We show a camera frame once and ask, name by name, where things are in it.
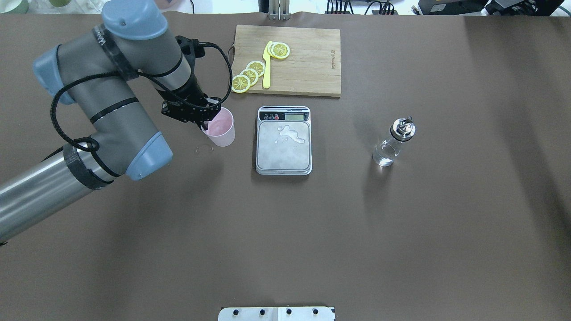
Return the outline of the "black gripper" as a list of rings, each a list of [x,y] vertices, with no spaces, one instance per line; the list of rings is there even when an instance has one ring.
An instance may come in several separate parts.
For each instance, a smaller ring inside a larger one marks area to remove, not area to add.
[[[163,115],[197,124],[202,132],[208,131],[208,122],[218,114],[222,103],[221,98],[209,98],[196,80],[189,80],[176,90],[161,90],[161,97]]]

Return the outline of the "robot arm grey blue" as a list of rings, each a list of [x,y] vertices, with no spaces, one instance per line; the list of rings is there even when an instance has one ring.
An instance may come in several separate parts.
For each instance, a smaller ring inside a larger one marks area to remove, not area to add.
[[[65,144],[1,186],[1,244],[122,175],[138,181],[173,153],[131,90],[143,77],[163,98],[161,113],[202,130],[224,98],[208,97],[194,62],[214,43],[175,36],[153,0],[111,0],[102,24],[34,61],[52,96],[50,120]]]

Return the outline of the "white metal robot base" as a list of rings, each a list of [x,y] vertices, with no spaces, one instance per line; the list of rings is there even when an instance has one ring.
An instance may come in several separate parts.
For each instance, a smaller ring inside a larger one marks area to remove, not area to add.
[[[226,307],[218,314],[219,321],[335,321],[334,307],[274,306]]]

